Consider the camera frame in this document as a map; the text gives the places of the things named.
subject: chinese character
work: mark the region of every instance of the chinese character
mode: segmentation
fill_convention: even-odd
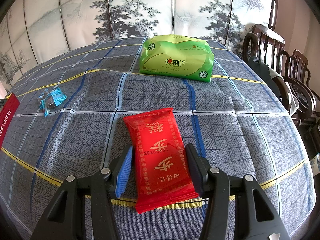
[[[170,160],[169,160],[171,158],[172,157],[168,157],[168,158],[164,159],[162,162],[159,163],[159,165],[157,167],[155,167],[155,170],[160,169],[161,171],[167,171],[168,170],[167,168],[170,169],[170,166],[173,165],[173,163],[170,163]]]
[[[166,141],[166,140],[167,140],[167,139],[162,139],[162,140],[156,142],[156,143],[154,144],[154,146],[151,146],[151,147],[150,147],[150,150],[151,150],[151,149],[156,149],[157,151],[162,151],[162,150],[164,150],[164,148],[167,147],[167,145],[165,145],[166,142],[164,142],[164,141]]]
[[[154,132],[162,132],[163,130],[163,123],[159,124],[158,122],[157,123],[147,123],[147,128],[149,128],[149,131],[150,133],[152,133],[153,131]]]

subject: wooden chair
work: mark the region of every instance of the wooden chair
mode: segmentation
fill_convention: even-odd
[[[311,73],[310,73],[310,70],[307,67],[308,67],[308,59],[300,51],[295,49],[293,51],[292,56],[291,56],[290,68],[286,69],[285,75],[287,77],[291,77],[291,78],[297,79],[301,83],[305,84],[306,87],[310,90],[310,92],[312,94],[311,98],[313,99],[314,104],[316,106],[316,99],[320,103],[320,97],[318,96],[317,93],[315,93],[309,87]],[[314,110],[312,115],[311,115],[311,118],[314,119],[313,121],[315,121],[316,117],[320,117],[320,112],[317,112],[316,110]]]
[[[256,55],[258,59],[261,59],[265,64],[268,64],[270,68],[281,74],[282,71],[282,57],[285,56],[284,69],[287,71],[291,66],[291,57],[287,51],[284,50],[284,39],[261,24],[255,24],[252,33],[248,33],[244,38],[243,44],[243,60],[248,62],[248,55]],[[310,96],[310,90],[295,78],[283,77],[285,82],[288,82],[290,86],[294,86],[307,99],[307,107],[302,105],[297,110],[297,114],[292,117],[296,126],[301,124],[301,119],[308,118],[312,111],[314,111],[314,102]],[[274,77],[272,79],[279,88],[281,95],[281,103],[284,108],[289,112],[291,108],[291,94],[287,85],[280,77]]]

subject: green plastic packaging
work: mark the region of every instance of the green plastic packaging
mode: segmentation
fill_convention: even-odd
[[[143,43],[140,73],[210,82],[214,54],[209,44],[180,35],[161,35]]]

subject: plaid tablecloth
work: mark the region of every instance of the plaid tablecloth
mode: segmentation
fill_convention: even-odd
[[[55,57],[25,73],[12,88],[20,106],[0,152],[0,203],[29,239],[47,203],[68,175],[91,175],[119,156],[130,136],[123,117],[173,107],[185,144],[225,173],[252,174],[293,239],[305,232],[316,200],[308,156],[293,122],[262,80],[235,54],[208,41],[215,55],[210,83],[139,74],[146,37],[112,40]],[[41,91],[68,96],[48,117]],[[132,171],[113,201],[121,239],[198,239],[207,203],[193,199],[144,214]],[[92,239],[90,200],[87,238]],[[230,197],[228,239],[235,201]]]

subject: red plastic wrapper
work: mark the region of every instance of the red plastic wrapper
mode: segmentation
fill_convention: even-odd
[[[138,213],[198,197],[173,108],[124,117],[135,147]]]

